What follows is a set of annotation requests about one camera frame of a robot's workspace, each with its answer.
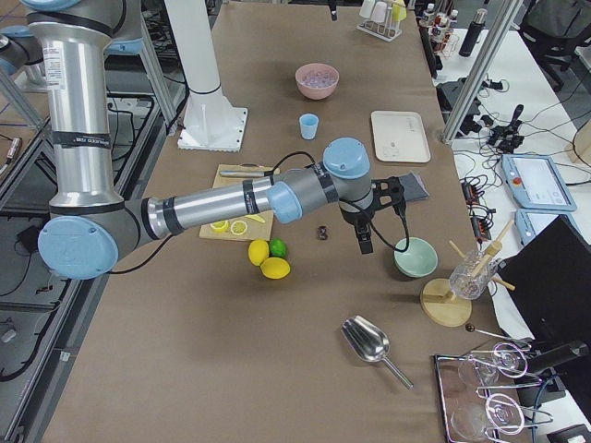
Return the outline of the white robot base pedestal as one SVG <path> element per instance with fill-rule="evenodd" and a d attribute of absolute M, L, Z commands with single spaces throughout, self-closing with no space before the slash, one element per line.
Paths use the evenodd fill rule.
<path fill-rule="evenodd" d="M 178 146 L 186 150 L 238 152 L 247 109 L 223 94 L 204 1 L 166 3 L 189 96 Z"/>

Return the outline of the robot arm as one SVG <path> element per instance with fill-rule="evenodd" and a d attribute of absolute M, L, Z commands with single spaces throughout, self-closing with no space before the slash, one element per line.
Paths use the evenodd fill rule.
<path fill-rule="evenodd" d="M 134 250 L 212 222 L 272 211 L 283 223 L 337 204 L 356 229 L 375 212 L 377 183 L 365 146 L 353 138 L 329 144 L 320 162 L 267 173 L 230 186 L 165 199 L 126 200 L 115 191 L 104 60 L 113 44 L 138 50 L 137 1 L 29 1 L 27 21 L 42 48 L 57 191 L 38 237 L 56 274 L 88 280 Z"/>

